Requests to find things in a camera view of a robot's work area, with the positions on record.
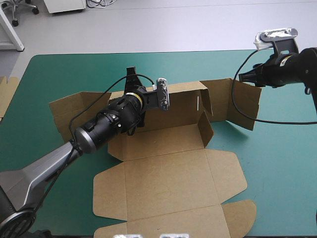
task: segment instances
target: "cardboard box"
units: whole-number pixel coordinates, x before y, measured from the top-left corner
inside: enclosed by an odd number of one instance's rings
[[[256,217],[251,200],[222,205],[247,187],[236,155],[205,149],[213,136],[209,119],[230,119],[253,127],[233,116],[228,96],[231,82],[223,79],[170,85],[168,112],[147,111],[145,127],[138,128],[133,136],[121,134],[109,142],[108,152],[123,163],[96,175],[94,213],[127,222],[100,228],[95,238],[115,234],[158,238],[163,233],[239,238],[251,229]],[[99,95],[81,92],[50,103],[65,140],[70,138],[69,120]],[[121,95],[106,94],[76,125]],[[257,111],[256,100],[253,103]]]
[[[18,85],[19,80],[16,77],[11,77],[9,81],[5,76],[0,77],[0,122],[4,118]]]

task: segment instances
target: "white floor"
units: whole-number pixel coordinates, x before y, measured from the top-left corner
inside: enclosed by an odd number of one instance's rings
[[[118,0],[61,15],[33,3],[40,14],[21,10],[15,27],[25,46],[11,72],[19,78],[38,54],[254,49],[267,28],[295,27],[300,49],[317,46],[317,0]]]

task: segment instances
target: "black cable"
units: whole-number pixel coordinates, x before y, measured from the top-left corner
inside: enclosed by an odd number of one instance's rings
[[[76,141],[76,138],[75,138],[75,135],[74,135],[74,132],[72,130],[72,124],[74,122],[74,120],[79,117],[80,115],[82,115],[85,111],[87,111],[89,108],[91,108],[91,106],[93,104],[95,104],[98,100],[100,100],[113,86],[115,86],[118,82],[120,82],[121,80],[129,77],[129,76],[140,76],[140,77],[143,77],[143,78],[146,78],[147,80],[149,80],[152,85],[154,85],[154,82],[153,80],[151,80],[149,77],[145,76],[145,75],[142,75],[142,74],[130,74],[130,75],[126,75],[122,78],[120,78],[119,80],[117,80],[116,82],[114,82],[107,90],[105,90],[96,100],[94,100],[88,107],[86,107],[83,111],[81,111],[80,113],[78,113],[76,116],[74,116],[70,121],[69,121],[69,125],[68,125],[68,129],[73,137],[73,140]]]
[[[256,119],[253,118],[249,115],[246,115],[244,112],[242,112],[238,106],[236,105],[236,102],[234,100],[234,85],[236,82],[236,78],[238,76],[238,73],[240,72],[240,70],[242,69],[242,67],[246,64],[246,62],[249,60],[249,58],[251,58],[252,55],[254,55],[256,52],[258,51],[253,51],[242,63],[242,65],[238,68],[236,74],[234,75],[233,78],[233,82],[232,82],[232,89],[231,89],[231,96],[232,96],[232,103],[234,105],[234,107],[236,108],[236,110],[243,116],[245,116],[248,119],[254,120],[254,121],[258,121],[258,122],[264,122],[264,123],[270,123],[270,124],[283,124],[283,125],[312,125],[312,124],[317,124],[317,121],[308,121],[308,122],[292,122],[292,121],[273,121],[273,120],[262,120],[262,119]]]
[[[72,154],[75,151],[75,147],[73,147],[70,151],[70,153],[68,154],[65,163],[63,164],[63,166],[57,171],[57,175],[55,175],[53,181],[50,183],[49,187],[46,189],[43,197],[41,198],[39,204],[36,206],[36,208],[34,209],[34,214],[36,214],[36,212],[38,211],[38,209],[40,208],[40,206],[43,204],[44,199],[46,198],[46,196],[48,195],[48,193],[50,192],[50,190],[52,189],[53,185],[55,184],[56,180],[58,179],[58,177],[60,176],[61,172],[63,172],[63,170],[67,167],[68,162],[70,157],[72,156]]]

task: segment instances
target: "office chair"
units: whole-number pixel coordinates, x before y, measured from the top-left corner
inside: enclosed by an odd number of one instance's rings
[[[12,20],[12,26],[18,26],[19,22],[16,18],[16,10],[20,6],[26,6],[32,8],[32,12],[36,15],[39,14],[39,9],[35,5],[30,5],[31,0],[6,0],[3,1],[1,4],[2,10],[6,10],[9,8],[12,8],[12,15],[13,15],[13,20]]]

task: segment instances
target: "green table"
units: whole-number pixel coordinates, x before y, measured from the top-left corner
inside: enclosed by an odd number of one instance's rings
[[[218,79],[234,75],[251,51],[46,55],[32,58],[9,110],[0,124],[0,171],[19,169],[63,141],[48,103],[79,91],[103,91],[126,74],[126,67],[169,83]],[[244,67],[263,62],[272,51],[256,54]],[[123,84],[115,90],[122,90]],[[265,88],[260,118],[315,120],[303,85]],[[249,235],[316,235],[317,126],[256,123],[247,131],[228,122],[212,123],[208,148],[238,155],[248,189],[230,200],[253,199],[257,220]],[[120,221],[92,212],[94,176],[119,161],[104,147],[85,155],[57,181],[38,213],[33,230],[56,235],[92,235],[98,227]]]

